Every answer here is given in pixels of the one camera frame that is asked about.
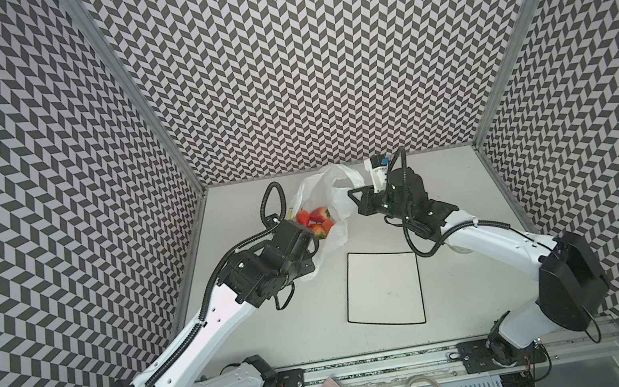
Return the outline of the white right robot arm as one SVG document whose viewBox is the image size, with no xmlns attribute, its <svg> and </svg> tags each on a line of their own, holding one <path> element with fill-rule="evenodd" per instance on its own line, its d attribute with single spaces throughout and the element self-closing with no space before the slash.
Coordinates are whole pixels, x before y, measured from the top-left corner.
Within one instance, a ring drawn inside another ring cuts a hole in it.
<svg viewBox="0 0 619 387">
<path fill-rule="evenodd" d="M 599 326 L 596 316 L 611 284 L 585 236 L 523 232 L 432 199 L 403 148 L 391 158 L 372 155 L 363 164 L 371 183 L 353 188 L 348 197 L 359 215 L 380 214 L 400 228 L 417 257 L 434 257 L 443 246 L 459 247 L 516 268 L 538 284 L 537 295 L 501 315 L 484 339 L 496 366 L 517 365 L 539 339 L 558 329 L 589 332 Z"/>
</svg>

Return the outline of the white plastic bag lemon print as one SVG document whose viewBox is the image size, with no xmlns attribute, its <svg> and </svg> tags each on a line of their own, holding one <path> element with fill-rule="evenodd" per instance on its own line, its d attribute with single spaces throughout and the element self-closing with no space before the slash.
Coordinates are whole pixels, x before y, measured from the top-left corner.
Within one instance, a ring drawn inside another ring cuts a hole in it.
<svg viewBox="0 0 619 387">
<path fill-rule="evenodd" d="M 357 214 L 357 205 L 347 193 L 366 186 L 365 177 L 351 165 L 330 164 L 305 178 L 295 196 L 287 205 L 285 218 L 294 220 L 300 210 L 312 213 L 318 207 L 327 207 L 334 218 L 335 226 L 326 239 L 319 241 L 313 256 L 314 269 L 298 281 L 311 281 L 321 272 L 323 265 L 349 241 L 349 221 Z"/>
</svg>

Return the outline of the red fake apple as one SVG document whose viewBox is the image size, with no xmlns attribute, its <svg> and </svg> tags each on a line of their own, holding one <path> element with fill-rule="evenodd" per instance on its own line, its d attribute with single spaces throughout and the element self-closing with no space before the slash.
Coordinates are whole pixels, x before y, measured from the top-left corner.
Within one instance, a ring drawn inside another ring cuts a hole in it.
<svg viewBox="0 0 619 387">
<path fill-rule="evenodd" d="M 315 222 L 311 223 L 309 229 L 314 233 L 316 238 L 318 238 L 319 240 L 323 240 L 328 237 L 329 231 L 333 228 L 334 225 L 335 224 L 333 220 L 325 219 L 325 221 L 320 224 Z"/>
</svg>

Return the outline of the red fake strawberry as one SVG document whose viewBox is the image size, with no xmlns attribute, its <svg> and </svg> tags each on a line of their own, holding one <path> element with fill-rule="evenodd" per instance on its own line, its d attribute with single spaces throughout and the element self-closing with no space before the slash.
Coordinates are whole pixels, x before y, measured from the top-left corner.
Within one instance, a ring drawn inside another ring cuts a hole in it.
<svg viewBox="0 0 619 387">
<path fill-rule="evenodd" d="M 310 218 L 311 214 L 310 212 L 306 211 L 306 210 L 300 210 L 295 219 L 298 223 L 300 223 L 302 226 L 309 226 L 311 223 L 311 218 Z"/>
</svg>

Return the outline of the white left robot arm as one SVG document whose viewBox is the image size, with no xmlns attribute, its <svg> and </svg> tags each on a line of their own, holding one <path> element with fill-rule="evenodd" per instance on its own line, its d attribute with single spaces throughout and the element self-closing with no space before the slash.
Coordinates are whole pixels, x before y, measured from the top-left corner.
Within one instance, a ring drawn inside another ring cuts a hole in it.
<svg viewBox="0 0 619 387">
<path fill-rule="evenodd" d="M 175 340 L 132 381 L 116 380 L 110 387 L 281 387 L 277 371 L 258 355 L 214 378 L 199 376 L 243 321 L 269 300 L 285 308 L 280 293 L 313 271 L 320 239 L 285 214 L 262 213 L 264 230 L 222 256 L 200 310 Z"/>
</svg>

